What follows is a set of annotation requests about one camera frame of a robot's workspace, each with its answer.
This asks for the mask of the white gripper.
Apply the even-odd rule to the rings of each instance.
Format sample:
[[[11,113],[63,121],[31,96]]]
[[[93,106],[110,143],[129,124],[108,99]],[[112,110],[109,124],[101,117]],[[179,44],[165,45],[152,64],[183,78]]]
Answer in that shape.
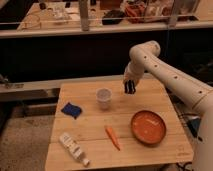
[[[124,88],[125,93],[129,93],[129,86],[128,81],[130,81],[130,92],[131,94],[134,94],[136,92],[135,85],[139,83],[139,80],[141,79],[141,75],[138,73],[135,73],[131,70],[131,67],[129,65],[126,66],[123,76],[123,82],[124,82]]]

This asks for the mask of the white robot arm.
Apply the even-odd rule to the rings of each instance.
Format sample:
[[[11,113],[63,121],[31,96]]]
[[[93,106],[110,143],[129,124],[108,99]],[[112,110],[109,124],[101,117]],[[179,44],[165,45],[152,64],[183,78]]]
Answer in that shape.
[[[156,41],[138,44],[130,49],[130,62],[124,72],[124,91],[134,94],[147,70],[189,108],[202,114],[192,170],[210,171],[213,169],[213,87],[160,60],[160,51]]]

